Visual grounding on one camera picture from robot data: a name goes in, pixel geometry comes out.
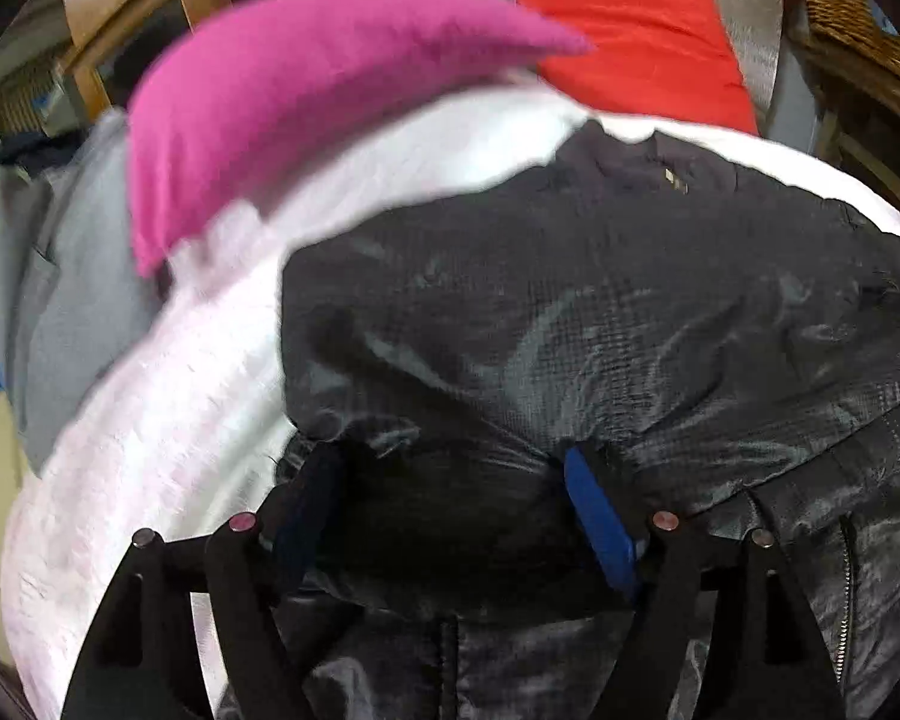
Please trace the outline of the black jacket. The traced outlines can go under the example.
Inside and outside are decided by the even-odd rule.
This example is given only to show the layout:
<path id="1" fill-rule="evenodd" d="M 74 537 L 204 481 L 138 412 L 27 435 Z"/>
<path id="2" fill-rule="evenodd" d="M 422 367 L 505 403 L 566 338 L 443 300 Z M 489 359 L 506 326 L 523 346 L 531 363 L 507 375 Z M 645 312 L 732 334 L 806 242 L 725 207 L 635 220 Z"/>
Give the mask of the black jacket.
<path id="1" fill-rule="evenodd" d="M 769 530 L 839 718 L 900 718 L 900 238 L 585 124 L 297 250 L 281 286 L 281 484 L 331 461 L 272 608 L 310 718 L 596 718 L 634 612 L 567 494 L 577 444 L 704 532 Z"/>

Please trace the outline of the white quilted bedspread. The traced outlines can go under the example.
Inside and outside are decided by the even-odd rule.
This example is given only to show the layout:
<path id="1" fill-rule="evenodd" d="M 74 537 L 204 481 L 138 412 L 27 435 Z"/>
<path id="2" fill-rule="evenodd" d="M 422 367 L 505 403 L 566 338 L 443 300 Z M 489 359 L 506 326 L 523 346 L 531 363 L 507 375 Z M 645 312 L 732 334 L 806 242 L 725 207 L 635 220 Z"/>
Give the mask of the white quilted bedspread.
<path id="1" fill-rule="evenodd" d="M 284 401 L 284 265 L 384 211 L 478 193 L 547 163 L 600 125 L 624 143 L 681 140 L 857 210 L 900 238 L 900 214 L 834 167 L 713 125 L 596 114 L 532 82 L 495 82 L 347 138 L 235 202 L 180 252 L 148 336 L 103 379 L 17 504 L 4 551 L 4 624 L 41 718 L 66 718 L 80 649 L 137 530 L 212 535 L 283 483 L 294 437 Z M 211 600 L 191 597 L 211 718 L 230 683 Z"/>

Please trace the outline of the grey garment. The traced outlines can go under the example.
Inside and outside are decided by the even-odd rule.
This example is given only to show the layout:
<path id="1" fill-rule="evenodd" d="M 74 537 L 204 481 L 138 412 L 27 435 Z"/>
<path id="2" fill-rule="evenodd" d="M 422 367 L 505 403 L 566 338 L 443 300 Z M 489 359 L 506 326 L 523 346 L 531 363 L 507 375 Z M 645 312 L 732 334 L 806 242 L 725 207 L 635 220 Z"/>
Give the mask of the grey garment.
<path id="1" fill-rule="evenodd" d="M 0 169 L 1 382 L 34 472 L 162 307 L 136 271 L 127 159 L 126 114 L 112 109 L 68 164 Z"/>

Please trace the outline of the radiator grille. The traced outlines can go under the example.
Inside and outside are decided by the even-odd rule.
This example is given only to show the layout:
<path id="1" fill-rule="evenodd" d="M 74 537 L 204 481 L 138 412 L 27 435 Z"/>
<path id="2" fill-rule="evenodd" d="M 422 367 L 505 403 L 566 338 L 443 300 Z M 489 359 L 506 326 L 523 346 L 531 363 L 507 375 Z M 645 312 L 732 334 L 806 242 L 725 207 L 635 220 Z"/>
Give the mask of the radiator grille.
<path id="1" fill-rule="evenodd" d="M 56 88 L 58 57 L 43 54 L 21 65 L 0 82 L 0 137 L 38 132 L 43 105 Z"/>

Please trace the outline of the magenta pillow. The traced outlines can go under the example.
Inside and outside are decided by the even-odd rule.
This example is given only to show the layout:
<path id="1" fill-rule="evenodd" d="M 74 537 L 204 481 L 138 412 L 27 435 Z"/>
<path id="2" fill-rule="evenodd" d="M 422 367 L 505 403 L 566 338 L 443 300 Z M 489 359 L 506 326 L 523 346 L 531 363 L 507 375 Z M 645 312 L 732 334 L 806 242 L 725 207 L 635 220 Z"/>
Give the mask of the magenta pillow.
<path id="1" fill-rule="evenodd" d="M 152 275 L 240 193 L 397 110 L 583 34 L 509 0 L 244 0 L 160 55 L 128 104 L 128 200 Z"/>

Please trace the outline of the red pillow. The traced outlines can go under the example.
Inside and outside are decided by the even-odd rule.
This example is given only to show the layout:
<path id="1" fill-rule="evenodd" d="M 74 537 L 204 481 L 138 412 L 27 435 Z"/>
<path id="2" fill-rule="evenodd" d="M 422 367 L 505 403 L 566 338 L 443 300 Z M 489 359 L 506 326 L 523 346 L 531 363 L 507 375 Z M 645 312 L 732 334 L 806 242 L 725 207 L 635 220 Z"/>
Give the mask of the red pillow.
<path id="1" fill-rule="evenodd" d="M 578 103 L 754 135 L 756 110 L 715 0 L 517 0 L 589 39 L 538 73 Z"/>

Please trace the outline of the wicker basket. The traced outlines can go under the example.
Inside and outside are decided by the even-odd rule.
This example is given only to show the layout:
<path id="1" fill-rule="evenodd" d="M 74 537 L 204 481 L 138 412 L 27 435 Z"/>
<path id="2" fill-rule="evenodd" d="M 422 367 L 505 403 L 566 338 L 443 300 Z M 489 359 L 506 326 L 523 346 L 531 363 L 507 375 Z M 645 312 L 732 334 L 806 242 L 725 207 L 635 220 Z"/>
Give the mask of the wicker basket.
<path id="1" fill-rule="evenodd" d="M 900 79 L 900 36 L 878 15 L 875 0 L 805 0 L 809 29 L 855 50 Z"/>

